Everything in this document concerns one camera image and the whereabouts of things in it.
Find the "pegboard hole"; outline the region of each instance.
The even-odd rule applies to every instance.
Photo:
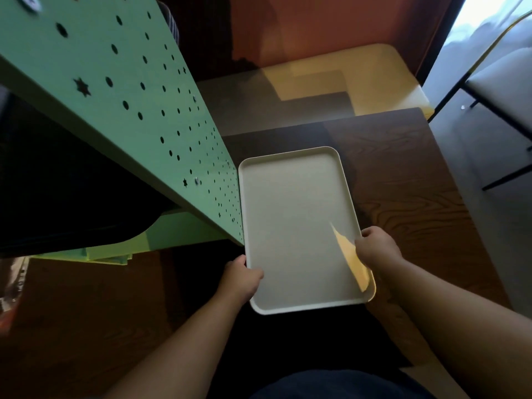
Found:
[[[55,27],[57,28],[61,36],[63,36],[63,38],[68,38],[68,32],[63,25],[57,23],[55,24]]]

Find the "wooden table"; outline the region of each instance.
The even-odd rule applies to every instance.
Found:
[[[383,227],[408,260],[510,306],[420,110],[239,134],[224,141],[236,165],[252,156],[334,147],[361,227]],[[198,253],[198,262],[183,265],[175,256],[176,264],[221,272],[199,262],[209,262],[217,252],[206,252],[205,246],[187,249]],[[234,246],[232,257],[238,249]],[[179,287],[184,278],[175,276],[169,254],[135,255],[126,267],[33,260],[12,332],[0,338],[0,397],[86,397],[106,391],[184,321],[187,307],[201,304],[182,302],[183,290],[198,286]],[[413,364],[431,359],[381,280],[368,308]]]
[[[249,157],[320,146],[342,159],[361,228],[376,225],[425,270],[510,307],[420,109],[224,137],[236,166]],[[433,355],[382,280],[368,308],[415,365]]]

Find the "chair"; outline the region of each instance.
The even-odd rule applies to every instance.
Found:
[[[474,73],[502,38],[515,25],[530,15],[532,15],[532,11],[523,14],[498,36],[480,59],[471,66],[438,104],[434,114],[428,120],[429,122],[434,119],[454,94],[462,89],[475,99],[470,108],[481,103],[523,136],[532,140],[532,48],[515,50],[478,73]],[[484,186],[482,190],[485,191],[502,185],[531,171],[532,164]]]

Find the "white tray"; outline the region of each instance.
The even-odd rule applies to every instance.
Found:
[[[334,148],[248,158],[238,167],[247,266],[263,268],[251,300],[267,315],[368,302],[331,225],[350,241],[360,227]]]

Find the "floor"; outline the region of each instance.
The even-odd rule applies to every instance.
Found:
[[[532,22],[524,21],[480,67],[512,50],[532,46]],[[423,86],[436,106],[489,46],[500,29],[480,27],[463,42],[443,47]],[[471,213],[513,308],[532,317],[532,173],[483,192],[481,187],[532,162],[532,143],[459,91],[430,127]]]

